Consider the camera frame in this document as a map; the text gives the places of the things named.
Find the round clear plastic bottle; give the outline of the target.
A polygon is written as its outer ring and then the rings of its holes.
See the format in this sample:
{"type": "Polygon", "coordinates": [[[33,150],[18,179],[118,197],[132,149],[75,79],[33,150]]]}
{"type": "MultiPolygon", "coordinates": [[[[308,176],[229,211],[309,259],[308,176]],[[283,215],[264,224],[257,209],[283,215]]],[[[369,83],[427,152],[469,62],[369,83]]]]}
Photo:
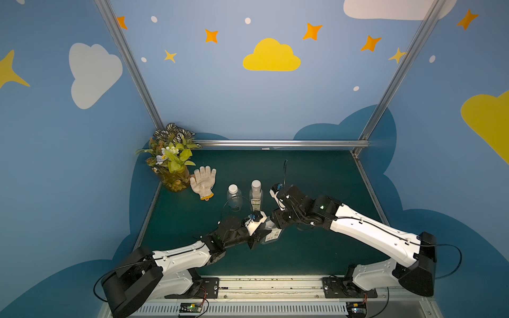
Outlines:
{"type": "Polygon", "coordinates": [[[241,190],[239,189],[236,194],[230,194],[227,191],[227,206],[232,211],[240,211],[243,206],[243,196],[241,190]]]}

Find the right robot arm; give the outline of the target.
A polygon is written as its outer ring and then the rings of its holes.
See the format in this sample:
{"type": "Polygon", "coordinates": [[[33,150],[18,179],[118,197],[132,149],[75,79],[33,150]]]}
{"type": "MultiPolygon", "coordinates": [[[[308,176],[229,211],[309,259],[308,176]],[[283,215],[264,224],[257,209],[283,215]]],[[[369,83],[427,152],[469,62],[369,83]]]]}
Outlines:
{"type": "Polygon", "coordinates": [[[436,238],[399,231],[366,217],[329,196],[315,200],[295,185],[275,184],[270,196],[278,205],[271,219],[280,229],[292,224],[321,227],[352,237],[388,256],[368,265],[351,265],[340,279],[343,293],[350,297],[376,288],[402,287],[413,294],[432,297],[436,280],[436,238]]]}

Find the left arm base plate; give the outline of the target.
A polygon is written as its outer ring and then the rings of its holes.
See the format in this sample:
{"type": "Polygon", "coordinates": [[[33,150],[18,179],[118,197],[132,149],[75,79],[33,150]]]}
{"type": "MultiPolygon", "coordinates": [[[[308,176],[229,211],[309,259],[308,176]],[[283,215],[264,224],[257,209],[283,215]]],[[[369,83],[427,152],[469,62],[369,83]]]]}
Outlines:
{"type": "Polygon", "coordinates": [[[165,299],[217,299],[220,290],[220,279],[213,278],[201,278],[196,282],[193,282],[188,291],[182,295],[171,294],[166,295],[165,299]]]}

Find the white bottle cap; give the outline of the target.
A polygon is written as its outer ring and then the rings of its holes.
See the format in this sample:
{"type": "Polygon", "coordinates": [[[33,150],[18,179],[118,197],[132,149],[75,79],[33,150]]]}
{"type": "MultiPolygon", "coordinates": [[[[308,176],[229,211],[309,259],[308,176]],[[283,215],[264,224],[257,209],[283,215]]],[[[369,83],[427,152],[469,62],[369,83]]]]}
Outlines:
{"type": "Polygon", "coordinates": [[[230,194],[236,194],[238,192],[239,188],[237,187],[237,185],[235,184],[231,184],[229,187],[228,187],[228,192],[230,194]]]}
{"type": "Polygon", "coordinates": [[[251,189],[253,190],[261,190],[261,181],[260,180],[253,180],[252,183],[251,183],[251,189]]]}

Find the tall clear labelled bottle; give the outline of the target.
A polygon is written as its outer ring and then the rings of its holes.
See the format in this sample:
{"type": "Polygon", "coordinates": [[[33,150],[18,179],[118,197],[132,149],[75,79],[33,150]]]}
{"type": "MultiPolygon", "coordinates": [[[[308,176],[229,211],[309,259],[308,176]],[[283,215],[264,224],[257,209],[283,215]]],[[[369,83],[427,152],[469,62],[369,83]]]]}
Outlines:
{"type": "Polygon", "coordinates": [[[250,190],[249,199],[250,199],[252,211],[261,211],[262,197],[263,197],[262,186],[261,186],[261,190],[259,190],[259,191],[253,190],[253,189],[250,190]]]}

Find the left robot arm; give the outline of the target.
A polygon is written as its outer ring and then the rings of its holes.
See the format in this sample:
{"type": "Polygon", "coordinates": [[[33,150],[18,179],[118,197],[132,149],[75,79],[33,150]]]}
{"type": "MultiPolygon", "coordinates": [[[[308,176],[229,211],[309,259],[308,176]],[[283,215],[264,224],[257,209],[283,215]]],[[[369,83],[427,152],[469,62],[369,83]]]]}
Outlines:
{"type": "Polygon", "coordinates": [[[280,229],[263,212],[241,221],[228,217],[195,243],[173,250],[135,249],[101,277],[100,283],[113,317],[128,317],[150,299],[194,293],[200,277],[194,270],[221,260],[230,247],[278,237],[280,229]]]}

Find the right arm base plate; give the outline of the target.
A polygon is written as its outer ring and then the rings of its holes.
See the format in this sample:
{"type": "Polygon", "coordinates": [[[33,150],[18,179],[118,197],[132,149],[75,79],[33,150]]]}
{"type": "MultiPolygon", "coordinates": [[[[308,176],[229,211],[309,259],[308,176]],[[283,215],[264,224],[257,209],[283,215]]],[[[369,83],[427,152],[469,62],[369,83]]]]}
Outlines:
{"type": "Polygon", "coordinates": [[[337,276],[322,278],[322,287],[325,298],[327,299],[365,299],[378,297],[375,289],[364,291],[350,281],[344,282],[343,278],[337,276]]]}

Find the square clear plastic bottle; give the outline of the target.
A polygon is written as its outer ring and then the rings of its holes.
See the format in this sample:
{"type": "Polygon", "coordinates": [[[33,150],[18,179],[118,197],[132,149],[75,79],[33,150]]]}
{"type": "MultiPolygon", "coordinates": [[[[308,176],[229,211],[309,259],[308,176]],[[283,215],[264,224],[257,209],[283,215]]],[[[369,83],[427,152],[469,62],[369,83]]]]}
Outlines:
{"type": "Polygon", "coordinates": [[[265,222],[264,229],[270,231],[270,233],[262,240],[262,244],[264,245],[277,241],[283,232],[283,230],[278,228],[277,225],[271,220],[265,222]]]}

